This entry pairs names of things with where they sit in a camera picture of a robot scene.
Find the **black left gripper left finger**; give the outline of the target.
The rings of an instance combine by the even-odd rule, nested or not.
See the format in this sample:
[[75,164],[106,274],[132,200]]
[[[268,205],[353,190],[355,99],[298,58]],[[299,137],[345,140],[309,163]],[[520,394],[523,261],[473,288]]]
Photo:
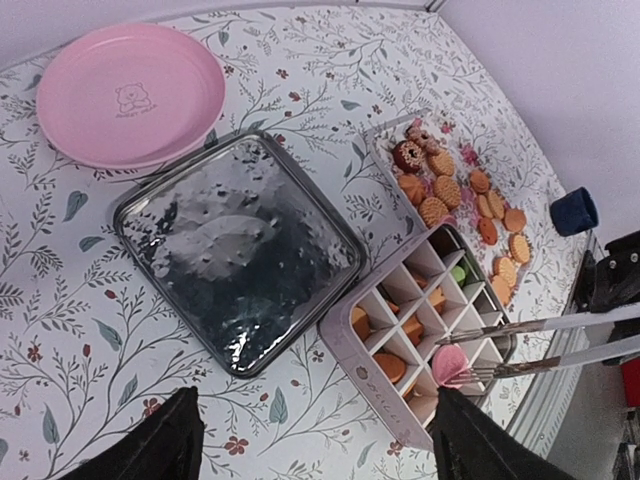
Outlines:
[[183,387],[120,441],[64,477],[197,479],[203,442],[198,389]]

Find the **green sandwich cookie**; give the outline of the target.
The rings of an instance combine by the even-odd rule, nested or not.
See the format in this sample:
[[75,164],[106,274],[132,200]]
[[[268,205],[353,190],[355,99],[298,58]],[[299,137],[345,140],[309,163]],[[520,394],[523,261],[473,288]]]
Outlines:
[[469,279],[469,268],[466,265],[456,265],[451,269],[451,275],[459,287],[464,287]]

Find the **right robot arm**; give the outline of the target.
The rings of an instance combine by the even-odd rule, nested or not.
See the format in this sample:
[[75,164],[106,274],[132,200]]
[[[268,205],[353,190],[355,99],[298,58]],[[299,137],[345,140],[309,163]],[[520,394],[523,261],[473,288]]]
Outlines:
[[599,261],[591,251],[585,254],[574,291],[579,312],[603,313],[639,301],[639,232],[609,242],[605,250]]

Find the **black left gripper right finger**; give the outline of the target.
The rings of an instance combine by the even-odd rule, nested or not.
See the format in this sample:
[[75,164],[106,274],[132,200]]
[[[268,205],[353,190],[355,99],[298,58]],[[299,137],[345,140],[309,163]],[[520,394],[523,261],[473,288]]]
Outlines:
[[571,477],[518,443],[454,389],[438,389],[431,436],[440,479],[554,480]]

